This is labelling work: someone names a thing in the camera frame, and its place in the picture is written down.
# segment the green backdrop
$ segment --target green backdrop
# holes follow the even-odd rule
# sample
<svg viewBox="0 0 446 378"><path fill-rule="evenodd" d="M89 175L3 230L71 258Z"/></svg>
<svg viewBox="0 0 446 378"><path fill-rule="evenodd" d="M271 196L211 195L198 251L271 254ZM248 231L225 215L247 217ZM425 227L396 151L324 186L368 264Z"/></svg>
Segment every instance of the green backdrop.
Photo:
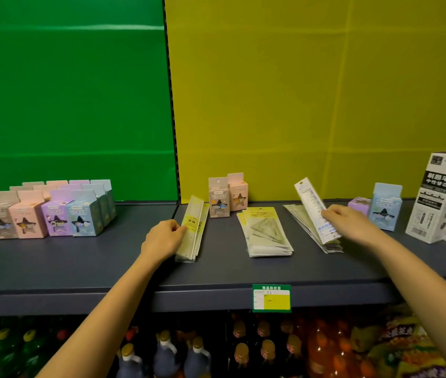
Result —
<svg viewBox="0 0 446 378"><path fill-rule="evenodd" d="M0 0L0 190L177 200L162 0Z"/></svg>

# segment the dark gray shelf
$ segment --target dark gray shelf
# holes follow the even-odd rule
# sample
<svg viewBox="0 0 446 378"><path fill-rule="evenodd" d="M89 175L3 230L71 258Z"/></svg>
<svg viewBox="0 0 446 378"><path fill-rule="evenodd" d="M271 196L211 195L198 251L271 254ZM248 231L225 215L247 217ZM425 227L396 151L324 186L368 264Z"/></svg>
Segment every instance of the dark gray shelf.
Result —
<svg viewBox="0 0 446 378"><path fill-rule="evenodd" d="M405 235L411 201L403 204L391 236L446 278L446 243L428 245ZM325 254L283 203L274 206L295 252L251 259L236 215L209 219L193 264L165 262L142 305L152 311L250 308L253 283L292 285L293 306L395 302L400 295L364 249ZM175 214L182 221L186 206ZM0 316L89 313L140 252L150 228L174 215L175 205L119 206L110 228L94 238L0 240Z"/></svg>

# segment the green price tag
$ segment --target green price tag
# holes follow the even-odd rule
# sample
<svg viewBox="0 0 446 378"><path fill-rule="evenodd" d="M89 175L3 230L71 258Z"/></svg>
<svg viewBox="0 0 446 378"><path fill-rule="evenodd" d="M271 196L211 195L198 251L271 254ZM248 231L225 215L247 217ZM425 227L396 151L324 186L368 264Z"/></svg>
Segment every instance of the green price tag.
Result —
<svg viewBox="0 0 446 378"><path fill-rule="evenodd" d="M253 311L291 313L291 285L253 284Z"/></svg>

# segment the ruler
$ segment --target ruler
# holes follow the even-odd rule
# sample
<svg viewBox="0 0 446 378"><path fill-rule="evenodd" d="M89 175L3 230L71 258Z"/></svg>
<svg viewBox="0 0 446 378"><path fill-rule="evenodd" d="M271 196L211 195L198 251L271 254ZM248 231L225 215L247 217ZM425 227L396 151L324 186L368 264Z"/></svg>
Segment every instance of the ruler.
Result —
<svg viewBox="0 0 446 378"><path fill-rule="evenodd" d="M307 214L314 223L316 232L321 238L321 243L326 244L328 241L338 239L340 237L339 233L327 219L321 216L321 210L326 209L326 207L310 181L307 178L300 180L295 184L295 189Z"/></svg>

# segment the purple box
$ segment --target purple box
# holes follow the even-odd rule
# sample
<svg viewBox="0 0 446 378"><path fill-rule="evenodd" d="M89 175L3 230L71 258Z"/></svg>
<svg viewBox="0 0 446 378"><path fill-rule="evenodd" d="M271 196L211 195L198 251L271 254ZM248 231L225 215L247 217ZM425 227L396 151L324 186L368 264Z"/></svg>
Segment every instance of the purple box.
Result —
<svg viewBox="0 0 446 378"><path fill-rule="evenodd" d="M51 190L51 200L41 206L50 236L72 236L67 204L73 201L70 190Z"/></svg>
<svg viewBox="0 0 446 378"><path fill-rule="evenodd" d="M348 206L357 211L363 212L365 216L368 216L368 210L370 209L371 199L367 199L366 197L355 197L352 199Z"/></svg>

